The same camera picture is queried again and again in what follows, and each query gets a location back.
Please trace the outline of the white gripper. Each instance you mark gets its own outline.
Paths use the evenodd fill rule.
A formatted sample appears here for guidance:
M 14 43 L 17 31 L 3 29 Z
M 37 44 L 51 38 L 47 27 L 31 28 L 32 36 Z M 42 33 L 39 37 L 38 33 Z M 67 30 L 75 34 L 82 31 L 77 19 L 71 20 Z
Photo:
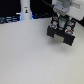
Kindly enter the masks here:
M 79 0 L 52 0 L 53 11 L 67 15 L 80 14 L 81 4 Z

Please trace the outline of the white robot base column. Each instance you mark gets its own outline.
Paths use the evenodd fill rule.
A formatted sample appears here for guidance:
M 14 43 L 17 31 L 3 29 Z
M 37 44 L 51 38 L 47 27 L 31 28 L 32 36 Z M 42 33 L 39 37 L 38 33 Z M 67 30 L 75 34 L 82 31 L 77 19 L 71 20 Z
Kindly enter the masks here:
M 30 8 L 30 0 L 20 0 L 21 2 L 21 19 L 31 20 L 32 12 Z

